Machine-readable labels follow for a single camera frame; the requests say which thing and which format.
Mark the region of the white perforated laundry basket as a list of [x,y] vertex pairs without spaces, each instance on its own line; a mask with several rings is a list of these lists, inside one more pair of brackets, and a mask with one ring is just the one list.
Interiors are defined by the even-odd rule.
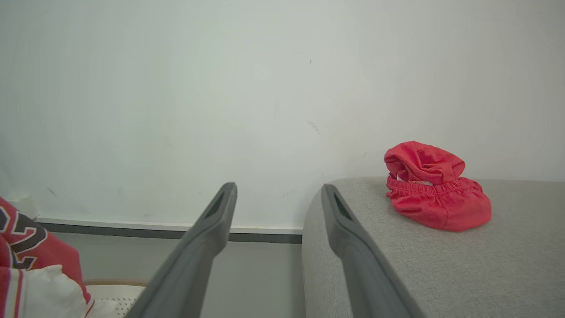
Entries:
[[85,318],[125,318],[147,286],[132,279],[92,279],[84,284],[94,300]]

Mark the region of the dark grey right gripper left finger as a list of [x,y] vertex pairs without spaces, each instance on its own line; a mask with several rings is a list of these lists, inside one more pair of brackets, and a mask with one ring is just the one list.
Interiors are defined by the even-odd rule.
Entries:
[[126,318],[200,318],[213,261],[229,240],[236,202],[236,183],[222,185]]

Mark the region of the red and white numbered jersey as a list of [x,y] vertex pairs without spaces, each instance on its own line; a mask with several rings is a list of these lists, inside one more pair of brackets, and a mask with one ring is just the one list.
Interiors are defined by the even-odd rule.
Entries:
[[0,197],[0,318],[115,318],[96,301],[79,253]]

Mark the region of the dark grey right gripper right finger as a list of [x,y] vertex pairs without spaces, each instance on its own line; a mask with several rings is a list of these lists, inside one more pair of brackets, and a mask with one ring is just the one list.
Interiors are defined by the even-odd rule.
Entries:
[[343,266],[353,318],[424,318],[334,185],[323,185],[321,203],[329,245]]

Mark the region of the red shorts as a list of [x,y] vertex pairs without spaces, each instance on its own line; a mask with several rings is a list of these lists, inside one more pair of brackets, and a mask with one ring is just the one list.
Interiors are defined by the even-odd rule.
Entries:
[[465,162],[438,147],[409,141],[387,150],[384,163],[393,208],[432,229],[461,233],[492,219],[482,186],[462,177]]

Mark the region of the light grey fabric sofa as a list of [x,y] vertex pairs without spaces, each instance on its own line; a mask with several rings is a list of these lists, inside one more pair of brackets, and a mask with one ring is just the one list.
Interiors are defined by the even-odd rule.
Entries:
[[429,318],[565,318],[565,182],[480,180],[492,219],[462,233],[394,210],[384,177],[337,179]]

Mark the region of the grey and white baseboard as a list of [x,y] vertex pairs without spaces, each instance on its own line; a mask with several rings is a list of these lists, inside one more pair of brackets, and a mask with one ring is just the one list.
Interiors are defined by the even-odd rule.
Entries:
[[[118,222],[95,219],[61,219],[38,216],[36,222],[57,233],[106,235],[151,239],[180,239],[191,223]],[[301,244],[301,227],[234,226],[230,230],[231,242]]]

